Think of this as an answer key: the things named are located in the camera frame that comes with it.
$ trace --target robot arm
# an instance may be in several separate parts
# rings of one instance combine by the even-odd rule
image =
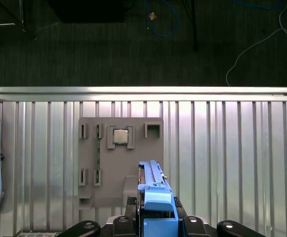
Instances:
[[[188,216],[154,160],[139,163],[137,197],[128,197],[124,216],[107,220],[104,227],[83,221],[58,237],[263,237],[231,220],[211,227],[206,220]]]

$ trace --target black cable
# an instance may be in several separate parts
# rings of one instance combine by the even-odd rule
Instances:
[[[193,23],[193,19],[192,19],[192,10],[190,9],[188,3],[186,2],[186,0],[182,0],[182,3],[184,5],[185,11],[187,13],[187,16],[189,18],[189,20],[191,21],[191,23]]]
[[[128,6],[128,7],[125,7],[125,8],[124,8],[124,11],[125,11],[125,12],[127,12],[127,11],[129,11],[129,10],[133,9],[133,7],[134,7],[134,3],[135,3],[135,0],[132,0],[131,5],[130,5],[130,6]]]

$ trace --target gray slot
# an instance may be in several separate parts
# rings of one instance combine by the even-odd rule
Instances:
[[[161,118],[81,118],[79,124],[87,128],[79,140],[80,209],[122,206],[137,194],[139,162],[164,164]]]

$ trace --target aluminum rail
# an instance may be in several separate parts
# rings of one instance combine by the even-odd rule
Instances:
[[[1,101],[287,101],[287,87],[0,87]]]

